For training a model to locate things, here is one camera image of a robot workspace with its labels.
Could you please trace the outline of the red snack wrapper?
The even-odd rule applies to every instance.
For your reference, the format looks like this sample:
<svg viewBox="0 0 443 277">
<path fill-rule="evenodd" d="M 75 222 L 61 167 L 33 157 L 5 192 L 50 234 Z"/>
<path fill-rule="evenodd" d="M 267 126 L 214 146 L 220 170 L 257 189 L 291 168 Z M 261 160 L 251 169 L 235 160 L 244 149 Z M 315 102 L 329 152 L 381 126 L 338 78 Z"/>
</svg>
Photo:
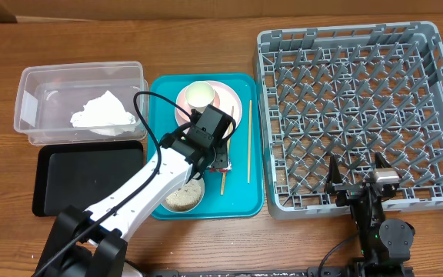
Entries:
<svg viewBox="0 0 443 277">
<path fill-rule="evenodd" d="M 210 172 L 229 172 L 232 166 L 227 154 L 217 154 L 212 164 L 208 166 Z"/>
</svg>

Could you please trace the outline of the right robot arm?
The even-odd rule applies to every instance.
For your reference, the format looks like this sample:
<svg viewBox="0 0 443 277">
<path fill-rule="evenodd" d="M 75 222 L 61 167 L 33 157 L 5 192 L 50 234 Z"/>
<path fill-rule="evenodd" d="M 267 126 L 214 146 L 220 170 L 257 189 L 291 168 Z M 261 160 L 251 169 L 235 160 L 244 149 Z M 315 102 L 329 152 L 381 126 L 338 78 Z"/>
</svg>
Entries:
<svg viewBox="0 0 443 277">
<path fill-rule="evenodd" d="M 382 154 L 375 154 L 372 177 L 351 185 L 341 178 L 338 161 L 330 157 L 325 192 L 336 197 L 338 207 L 348 206 L 357 232 L 340 242 L 322 259 L 317 275 L 324 273 L 329 256 L 343 245 L 359 239 L 361 258 L 336 272 L 336 276 L 413 276 L 413 269 L 404 267 L 411 258 L 410 248 L 415 228 L 400 219 L 387 219 L 382 203 L 396 195 L 401 175 Z"/>
</svg>

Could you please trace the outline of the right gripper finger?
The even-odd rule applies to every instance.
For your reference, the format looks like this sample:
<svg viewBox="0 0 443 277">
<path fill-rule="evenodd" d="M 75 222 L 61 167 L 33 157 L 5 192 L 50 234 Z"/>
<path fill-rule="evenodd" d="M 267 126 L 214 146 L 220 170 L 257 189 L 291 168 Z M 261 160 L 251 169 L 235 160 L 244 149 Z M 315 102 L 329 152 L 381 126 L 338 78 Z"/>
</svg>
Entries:
<svg viewBox="0 0 443 277">
<path fill-rule="evenodd" d="M 326 185 L 333 186 L 342 183 L 341 174 L 338 169 L 338 162 L 334 155 L 330 155 L 329 157 L 329 167 L 328 167 L 328 175 L 326 178 Z"/>
<path fill-rule="evenodd" d="M 391 168 L 391 165 L 387 162 L 385 157 L 380 152 L 375 153 L 375 168 L 377 169 Z"/>
</svg>

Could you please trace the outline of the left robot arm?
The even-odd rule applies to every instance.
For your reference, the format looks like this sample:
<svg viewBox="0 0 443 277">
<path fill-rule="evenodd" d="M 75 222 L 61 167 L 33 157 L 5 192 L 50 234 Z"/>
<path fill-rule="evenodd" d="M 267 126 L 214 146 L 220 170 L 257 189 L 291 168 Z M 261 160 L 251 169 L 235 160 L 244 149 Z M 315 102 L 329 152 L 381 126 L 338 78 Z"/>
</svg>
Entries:
<svg viewBox="0 0 443 277">
<path fill-rule="evenodd" d="M 110 196 L 82 211 L 70 206 L 52 226 L 36 276 L 131 276 L 128 240 L 149 215 L 193 178 L 201 178 L 235 124 L 187 124 L 155 140 L 150 161 Z"/>
</svg>

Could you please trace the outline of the white napkin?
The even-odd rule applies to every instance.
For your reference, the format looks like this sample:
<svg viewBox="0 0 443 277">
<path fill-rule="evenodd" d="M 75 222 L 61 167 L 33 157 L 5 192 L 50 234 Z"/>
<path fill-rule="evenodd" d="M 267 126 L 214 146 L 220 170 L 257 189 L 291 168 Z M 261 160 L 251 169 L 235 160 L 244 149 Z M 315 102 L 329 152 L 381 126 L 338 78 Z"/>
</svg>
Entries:
<svg viewBox="0 0 443 277">
<path fill-rule="evenodd" d="M 72 115 L 74 128 L 90 128 L 99 135 L 118 136 L 135 130 L 136 117 L 110 91 L 88 101 L 83 110 Z"/>
</svg>

